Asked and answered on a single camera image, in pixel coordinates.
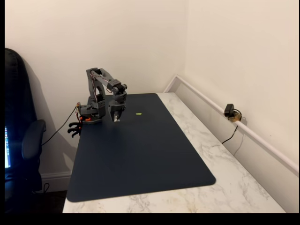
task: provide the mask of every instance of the robotic arm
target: robotic arm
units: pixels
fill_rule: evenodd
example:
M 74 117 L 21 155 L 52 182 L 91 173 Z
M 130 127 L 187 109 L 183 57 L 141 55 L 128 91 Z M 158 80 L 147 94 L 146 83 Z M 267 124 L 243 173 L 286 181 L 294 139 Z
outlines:
M 102 120 L 105 116 L 105 90 L 103 86 L 109 92 L 113 93 L 112 100 L 108 104 L 108 112 L 113 122 L 120 120 L 122 112 L 125 110 L 125 101 L 127 97 L 126 89 L 127 85 L 121 84 L 120 81 L 114 79 L 104 69 L 92 68 L 87 71 L 89 81 L 90 97 L 87 105 L 77 104 L 76 114 L 80 114 L 79 123 L 70 123 L 69 127 L 77 125 L 75 128 L 70 128 L 68 133 L 75 131 L 72 134 L 80 135 L 82 124 L 95 124 Z

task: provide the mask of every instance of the marble surface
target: marble surface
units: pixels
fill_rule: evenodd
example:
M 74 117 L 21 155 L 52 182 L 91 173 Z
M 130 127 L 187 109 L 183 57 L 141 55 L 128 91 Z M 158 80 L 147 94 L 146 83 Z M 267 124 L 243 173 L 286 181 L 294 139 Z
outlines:
M 63 213 L 285 213 L 174 93 L 158 94 L 217 179 L 216 184 L 86 202 Z

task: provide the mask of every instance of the dark blue desk mat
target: dark blue desk mat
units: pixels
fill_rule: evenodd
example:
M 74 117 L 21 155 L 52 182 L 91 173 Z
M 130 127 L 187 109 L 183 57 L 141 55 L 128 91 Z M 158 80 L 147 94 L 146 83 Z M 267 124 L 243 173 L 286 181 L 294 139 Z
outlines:
M 83 126 L 67 199 L 81 202 L 215 182 L 158 95 L 128 95 L 119 123 L 106 112 L 101 123 Z

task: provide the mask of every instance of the black chair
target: black chair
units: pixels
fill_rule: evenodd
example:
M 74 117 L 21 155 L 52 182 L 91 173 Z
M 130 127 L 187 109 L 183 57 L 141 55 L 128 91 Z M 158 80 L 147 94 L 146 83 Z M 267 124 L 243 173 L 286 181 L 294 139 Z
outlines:
M 25 64 L 5 48 L 5 126 L 11 167 L 5 169 L 5 212 L 22 212 L 32 191 L 42 189 L 38 172 L 44 120 L 37 120 Z

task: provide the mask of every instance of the monitor screen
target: monitor screen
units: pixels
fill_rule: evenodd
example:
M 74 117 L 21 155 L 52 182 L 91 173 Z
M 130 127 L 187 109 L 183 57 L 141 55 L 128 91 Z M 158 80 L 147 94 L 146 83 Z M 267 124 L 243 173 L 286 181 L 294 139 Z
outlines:
M 10 167 L 10 155 L 9 155 L 9 146 L 8 146 L 8 130 L 4 127 L 4 155 L 5 155 L 5 164 L 4 168 Z

